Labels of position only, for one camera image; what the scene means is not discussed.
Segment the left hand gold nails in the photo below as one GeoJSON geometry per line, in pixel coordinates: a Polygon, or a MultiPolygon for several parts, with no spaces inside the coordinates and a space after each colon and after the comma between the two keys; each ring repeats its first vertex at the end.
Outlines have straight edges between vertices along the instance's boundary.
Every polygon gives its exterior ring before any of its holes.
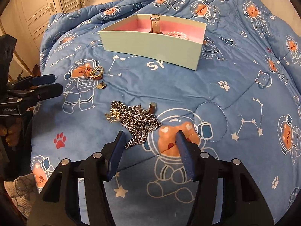
{"type": "Polygon", "coordinates": [[[10,147],[18,145],[20,133],[22,131],[22,118],[14,118],[11,125],[4,124],[1,121],[1,136],[5,137],[5,141],[10,147]]]}

